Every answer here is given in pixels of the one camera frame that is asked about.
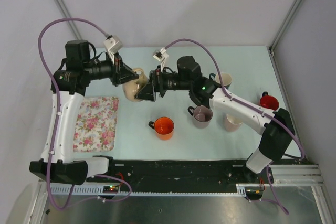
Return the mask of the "pink mug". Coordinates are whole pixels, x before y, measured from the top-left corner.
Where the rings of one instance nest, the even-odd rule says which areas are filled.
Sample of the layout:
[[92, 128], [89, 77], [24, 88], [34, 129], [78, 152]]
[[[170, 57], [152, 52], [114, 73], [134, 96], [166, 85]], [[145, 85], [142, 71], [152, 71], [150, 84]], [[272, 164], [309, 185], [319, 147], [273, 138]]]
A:
[[224, 128], [227, 132], [237, 131], [242, 124], [243, 122], [240, 119], [232, 115], [226, 114], [226, 117], [224, 119]]

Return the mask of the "purple mug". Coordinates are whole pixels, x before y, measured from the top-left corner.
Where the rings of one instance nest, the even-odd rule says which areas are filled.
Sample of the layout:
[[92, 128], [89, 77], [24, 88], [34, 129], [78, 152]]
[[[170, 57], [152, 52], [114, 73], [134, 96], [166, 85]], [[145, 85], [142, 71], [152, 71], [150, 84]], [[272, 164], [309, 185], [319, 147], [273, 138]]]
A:
[[188, 112], [192, 116], [192, 121], [195, 127], [198, 129], [204, 129], [209, 126], [211, 119], [213, 118], [213, 112], [211, 109], [201, 105], [188, 107]]

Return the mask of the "beige mug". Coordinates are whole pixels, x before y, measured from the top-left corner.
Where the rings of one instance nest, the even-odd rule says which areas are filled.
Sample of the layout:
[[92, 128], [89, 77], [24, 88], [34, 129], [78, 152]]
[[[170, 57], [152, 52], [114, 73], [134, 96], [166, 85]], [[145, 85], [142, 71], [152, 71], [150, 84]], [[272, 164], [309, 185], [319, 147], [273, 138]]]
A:
[[129, 101], [140, 102], [142, 100], [136, 99], [135, 95], [147, 84], [148, 78], [142, 68], [133, 68], [132, 70], [139, 75], [139, 78], [123, 84], [123, 92]]

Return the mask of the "red mug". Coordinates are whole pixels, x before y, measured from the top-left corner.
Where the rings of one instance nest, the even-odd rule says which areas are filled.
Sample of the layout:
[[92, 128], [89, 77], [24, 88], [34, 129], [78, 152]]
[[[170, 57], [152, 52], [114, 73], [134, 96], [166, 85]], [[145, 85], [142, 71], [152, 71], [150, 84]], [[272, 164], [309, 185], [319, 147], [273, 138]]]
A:
[[275, 97], [269, 95], [267, 91], [262, 93], [259, 104], [263, 108], [272, 109], [274, 111], [279, 109], [280, 106], [279, 101]]

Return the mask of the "orange mug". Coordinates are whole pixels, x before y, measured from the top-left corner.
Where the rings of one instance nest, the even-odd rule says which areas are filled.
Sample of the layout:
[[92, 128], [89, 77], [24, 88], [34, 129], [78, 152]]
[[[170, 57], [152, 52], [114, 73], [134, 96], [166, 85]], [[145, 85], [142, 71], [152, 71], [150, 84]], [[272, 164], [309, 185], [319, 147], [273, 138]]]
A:
[[174, 133], [174, 122], [168, 117], [160, 117], [156, 121], [150, 121], [148, 126], [155, 130], [160, 140], [169, 140]]

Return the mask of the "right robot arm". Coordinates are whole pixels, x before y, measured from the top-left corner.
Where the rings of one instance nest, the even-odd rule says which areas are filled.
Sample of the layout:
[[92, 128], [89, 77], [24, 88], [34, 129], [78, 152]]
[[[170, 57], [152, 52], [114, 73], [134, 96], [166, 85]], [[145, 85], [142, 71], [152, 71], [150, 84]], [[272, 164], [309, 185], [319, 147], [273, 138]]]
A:
[[242, 170], [243, 178], [250, 183], [261, 177], [261, 171], [267, 165], [283, 157], [295, 136], [287, 110], [263, 108], [223, 91], [219, 83], [203, 76], [200, 65], [192, 56], [179, 58], [176, 72], [166, 72], [160, 67], [150, 71], [147, 84], [135, 97], [155, 101], [157, 94], [163, 97], [168, 90], [187, 90], [194, 104], [234, 116], [261, 135], [258, 148]]

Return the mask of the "teal mug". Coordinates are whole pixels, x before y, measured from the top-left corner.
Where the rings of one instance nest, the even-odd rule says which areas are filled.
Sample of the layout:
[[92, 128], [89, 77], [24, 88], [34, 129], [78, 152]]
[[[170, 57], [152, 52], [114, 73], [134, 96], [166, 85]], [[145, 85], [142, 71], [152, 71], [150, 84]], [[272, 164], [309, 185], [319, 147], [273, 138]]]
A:
[[222, 83], [223, 83], [224, 87], [226, 89], [229, 89], [229, 87], [232, 83], [232, 80], [233, 80], [232, 76], [229, 73], [226, 73], [226, 72], [221, 72], [220, 75], [218, 73], [217, 74], [215, 74], [215, 73], [210, 73], [209, 74], [210, 79], [212, 79], [213, 81], [221, 84], [219, 77], [222, 78]]

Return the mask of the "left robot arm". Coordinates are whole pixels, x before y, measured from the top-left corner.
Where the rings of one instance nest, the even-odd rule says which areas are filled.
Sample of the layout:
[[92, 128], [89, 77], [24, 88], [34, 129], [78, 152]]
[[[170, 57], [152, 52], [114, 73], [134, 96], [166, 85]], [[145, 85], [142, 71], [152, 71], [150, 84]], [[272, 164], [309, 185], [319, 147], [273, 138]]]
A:
[[73, 157], [76, 120], [90, 82], [108, 78], [119, 86], [139, 77], [119, 55], [122, 43], [118, 37], [109, 36], [104, 46], [107, 56], [100, 61], [90, 57], [93, 45], [86, 40], [72, 40], [65, 45], [66, 57], [51, 85], [53, 108], [46, 144], [40, 159], [29, 165], [30, 172], [44, 181], [81, 185], [96, 174], [106, 182], [116, 177], [116, 168], [109, 164], [111, 158], [107, 156], [79, 161]]

